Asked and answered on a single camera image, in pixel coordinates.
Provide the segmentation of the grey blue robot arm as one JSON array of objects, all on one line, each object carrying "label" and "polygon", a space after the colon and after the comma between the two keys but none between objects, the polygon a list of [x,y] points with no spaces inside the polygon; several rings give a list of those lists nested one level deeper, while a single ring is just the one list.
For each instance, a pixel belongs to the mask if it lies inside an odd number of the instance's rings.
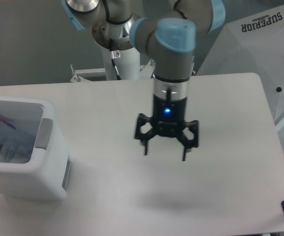
[{"label": "grey blue robot arm", "polygon": [[[139,114],[135,139],[144,147],[154,136],[178,139],[184,152],[199,145],[199,122],[185,120],[188,83],[194,66],[196,35],[220,27],[226,17],[221,0],[172,0],[172,12],[156,20],[134,19],[131,0],[64,0],[72,24],[101,24],[110,51],[134,48],[155,61],[153,112]],[[121,27],[119,36],[107,33]]]}]

